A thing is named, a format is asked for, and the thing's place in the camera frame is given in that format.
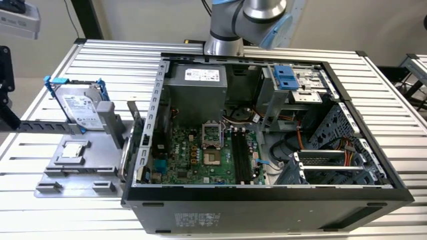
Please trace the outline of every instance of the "green circuit board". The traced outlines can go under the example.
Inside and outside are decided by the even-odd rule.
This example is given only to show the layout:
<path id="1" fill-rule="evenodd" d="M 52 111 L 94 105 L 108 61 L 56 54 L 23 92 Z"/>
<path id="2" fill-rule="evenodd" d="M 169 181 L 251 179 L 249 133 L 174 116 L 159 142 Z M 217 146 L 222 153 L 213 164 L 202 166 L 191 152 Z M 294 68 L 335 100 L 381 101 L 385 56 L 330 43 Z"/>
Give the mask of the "green circuit board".
<path id="1" fill-rule="evenodd" d="M 202 128 L 187 129 L 177 128 L 173 134 L 171 153 L 167 160 L 167 172 L 162 176 L 162 184 L 217 184 L 234 185 L 237 184 L 235 163 L 233 153 L 231 131 L 225 131 L 223 147 L 217 149 L 202 149 Z M 246 134 L 249 145 L 258 145 L 254 132 Z M 206 154 L 219 153 L 219 162 L 217 164 L 206 164 Z M 250 165 L 253 166 L 254 153 L 247 152 Z M 263 166 L 259 166 L 261 174 L 253 180 L 254 184 L 266 184 Z"/>

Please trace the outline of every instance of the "metal frame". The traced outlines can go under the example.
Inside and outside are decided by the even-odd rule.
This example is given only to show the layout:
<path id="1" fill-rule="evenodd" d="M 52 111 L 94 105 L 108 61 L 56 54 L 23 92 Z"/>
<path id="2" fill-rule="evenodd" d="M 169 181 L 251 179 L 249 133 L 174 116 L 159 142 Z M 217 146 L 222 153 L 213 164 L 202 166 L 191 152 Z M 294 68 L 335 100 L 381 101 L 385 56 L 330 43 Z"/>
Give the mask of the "metal frame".
<path id="1" fill-rule="evenodd" d="M 147 102 L 149 91 L 153 90 L 154 73 L 159 66 L 161 52 L 201 54 L 202 51 L 201 44 L 88 40 L 87 43 L 82 42 L 72 46 L 52 77 L 96 80 L 102 76 L 107 82 L 107 88 L 115 88 L 115 91 L 110 92 L 110 97 L 115 101 L 117 107 L 121 109 L 123 99 L 133 98 L 139 105 L 142 116 L 146 117 L 147 105 L 145 103 Z M 258 47 L 246 47 L 245 52 L 247 57 L 302 59 L 330 63 L 375 140 L 415 197 L 415 202 L 410 206 L 398 209 L 351 232 L 303 233 L 298 238 L 426 239 L 427 161 L 425 160 L 427 160 L 427 124 L 425 120 L 417 117 L 418 113 L 407 110 L 411 106 L 402 101 L 402 95 L 393 91 L 387 79 L 377 73 L 377 67 L 369 64 L 354 51 L 287 48 L 265 51 Z M 46 93 L 47 91 L 43 90 L 38 95 L 23 120 L 35 120 L 40 116 L 56 121 L 64 119 L 62 115 L 55 114 L 60 110 L 48 107 L 51 104 Z M 131 115 L 123 112 L 121 112 L 121 115 L 123 119 L 131 118 Z M 40 179 L 38 174 L 43 172 L 48 163 L 47 159 L 54 155 L 50 145 L 58 144 L 60 139 L 60 135 L 12 133 L 0 147 L 0 173 L 3 173 L 3 175 L 0 174 L 0 197 L 4 203 L 0 210 L 3 210 L 2 214 L 12 217 L 2 223 L 2 232 L 22 232 L 12 233 L 11 237 L 15 238 L 28 236 L 28 233 L 23 232 L 42 230 L 44 232 L 32 232 L 31 234 L 40 237 L 64 237 L 62 231 L 68 231 L 67 236 L 74 238 L 87 238 L 88 236 L 96 238 L 145 237 L 146 232 L 141 223 L 135 221 L 134 213 L 127 209 L 118 210 L 121 208 L 119 198 L 100 198 L 96 201 L 83 200 L 82 198 L 35 199 L 34 189 Z M 31 221 L 31 224 L 22 224 L 23 221 Z M 207 237 L 210 239 L 223 237 L 230 239 L 297 238 L 287 232 L 247 233 L 227 236 L 223 234 L 210 234 L 210 236 L 195 234 L 174 237 L 178 239 Z"/>
<path id="2" fill-rule="evenodd" d="M 409 71 L 414 74 L 418 78 L 417 83 L 405 93 L 405 97 L 409 100 L 414 100 L 413 95 L 421 89 L 423 85 L 427 86 L 427 55 L 415 55 L 407 54 L 407 57 L 401 64 L 402 67 L 406 67 Z M 422 106 L 425 105 L 426 101 L 421 101 L 418 111 L 421 110 Z"/>

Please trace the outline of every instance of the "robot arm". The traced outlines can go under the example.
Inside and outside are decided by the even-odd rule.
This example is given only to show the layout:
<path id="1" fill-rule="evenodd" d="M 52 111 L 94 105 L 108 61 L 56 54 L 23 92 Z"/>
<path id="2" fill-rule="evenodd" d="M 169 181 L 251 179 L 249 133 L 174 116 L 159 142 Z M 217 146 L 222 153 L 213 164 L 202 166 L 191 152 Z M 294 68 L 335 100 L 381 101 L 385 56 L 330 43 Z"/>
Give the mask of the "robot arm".
<path id="1" fill-rule="evenodd" d="M 285 39 L 291 24 L 287 0 L 213 0 L 205 54 L 243 56 L 243 38 L 271 50 Z"/>

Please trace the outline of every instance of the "blue plastic clip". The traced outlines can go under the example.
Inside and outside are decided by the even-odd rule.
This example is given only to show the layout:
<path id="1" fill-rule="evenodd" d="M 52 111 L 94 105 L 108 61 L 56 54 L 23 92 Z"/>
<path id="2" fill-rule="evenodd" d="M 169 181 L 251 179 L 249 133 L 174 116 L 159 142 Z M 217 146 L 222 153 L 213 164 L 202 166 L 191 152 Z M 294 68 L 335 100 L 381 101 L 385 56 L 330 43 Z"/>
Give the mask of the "blue plastic clip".
<path id="1" fill-rule="evenodd" d="M 51 93 L 52 98 L 55 98 L 55 100 L 56 100 L 56 102 L 58 102 L 58 104 L 59 104 L 60 110 L 63 111 L 63 113 L 64 113 L 64 115 L 66 115 L 67 122 L 71 123 L 72 120 L 70 119 L 70 117 L 68 117 L 68 115 L 67 115 L 66 109 L 64 109 L 64 107 L 63 107 L 63 105 L 62 105 L 62 102 L 60 102 L 59 98 L 56 97 L 56 93 L 55 93 L 54 88 L 52 88 L 52 85 L 51 85 L 51 76 L 50 76 L 50 75 L 46 76 L 46 77 L 43 78 L 43 81 L 44 81 L 44 86 L 46 86 L 48 92 Z"/>
<path id="2" fill-rule="evenodd" d="M 259 158 L 255 161 L 262 164 L 270 164 L 270 161 L 261 160 Z"/>
<path id="3" fill-rule="evenodd" d="M 46 86 L 48 92 L 51 93 L 52 98 L 56 98 L 56 94 L 55 94 L 55 91 L 54 91 L 54 88 L 52 88 L 51 82 L 50 82 L 51 81 L 51 76 L 46 76 L 43 78 L 43 81 L 44 81 L 44 86 Z"/>
<path id="4" fill-rule="evenodd" d="M 102 78 L 98 79 L 96 83 L 99 84 L 100 87 L 100 95 L 102 95 L 102 99 L 104 101 L 110 101 L 110 96 L 108 96 L 108 92 L 107 92 L 107 87 L 106 87 L 106 82 L 103 81 Z"/>
<path id="5" fill-rule="evenodd" d="M 70 82 L 70 78 L 55 77 L 51 81 L 52 84 L 67 84 Z"/>
<path id="6" fill-rule="evenodd" d="M 279 81 L 279 89 L 298 90 L 301 88 L 299 81 L 295 78 L 294 71 L 290 66 L 274 66 L 273 75 Z"/>

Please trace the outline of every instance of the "side panel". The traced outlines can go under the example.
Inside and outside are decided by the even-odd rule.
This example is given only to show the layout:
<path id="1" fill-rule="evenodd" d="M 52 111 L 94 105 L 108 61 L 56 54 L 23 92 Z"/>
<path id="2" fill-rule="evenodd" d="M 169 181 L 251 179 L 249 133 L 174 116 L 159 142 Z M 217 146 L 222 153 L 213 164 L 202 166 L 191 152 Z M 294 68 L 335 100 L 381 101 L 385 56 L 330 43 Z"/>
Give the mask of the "side panel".
<path id="1" fill-rule="evenodd" d="M 366 201 L 130 201 L 149 234 L 350 231 L 397 209 Z"/>

